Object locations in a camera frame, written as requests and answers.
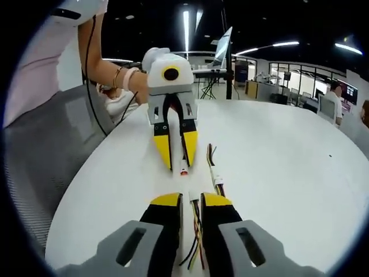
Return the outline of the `person's left hand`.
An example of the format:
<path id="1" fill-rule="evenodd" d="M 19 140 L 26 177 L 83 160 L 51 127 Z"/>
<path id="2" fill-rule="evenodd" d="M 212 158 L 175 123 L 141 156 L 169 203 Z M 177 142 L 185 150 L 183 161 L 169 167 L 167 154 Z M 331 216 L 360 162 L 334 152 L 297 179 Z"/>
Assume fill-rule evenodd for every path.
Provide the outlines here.
<path id="1" fill-rule="evenodd" d="M 138 104 L 145 104 L 148 100 L 147 74 L 136 71 L 132 74 L 129 81 L 129 89 L 136 93 L 135 99 Z"/>

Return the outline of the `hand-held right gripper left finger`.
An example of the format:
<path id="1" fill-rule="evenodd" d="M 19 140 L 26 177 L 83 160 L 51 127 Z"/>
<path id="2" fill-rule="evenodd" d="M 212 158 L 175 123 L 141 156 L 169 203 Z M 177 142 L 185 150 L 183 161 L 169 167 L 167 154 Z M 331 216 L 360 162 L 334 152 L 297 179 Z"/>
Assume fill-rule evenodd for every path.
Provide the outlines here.
<path id="1" fill-rule="evenodd" d="M 97 276 L 171 276 L 180 244 L 182 194 L 153 199 L 97 247 Z"/>

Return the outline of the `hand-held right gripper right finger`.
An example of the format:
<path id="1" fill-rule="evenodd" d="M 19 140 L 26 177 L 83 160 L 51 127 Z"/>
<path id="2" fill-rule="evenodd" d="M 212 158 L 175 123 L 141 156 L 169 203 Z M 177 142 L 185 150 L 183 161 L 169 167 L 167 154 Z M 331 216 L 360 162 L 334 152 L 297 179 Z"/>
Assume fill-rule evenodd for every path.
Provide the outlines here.
<path id="1" fill-rule="evenodd" d="M 283 245 L 224 196 L 201 194 L 202 244 L 210 276 L 285 276 Z"/>

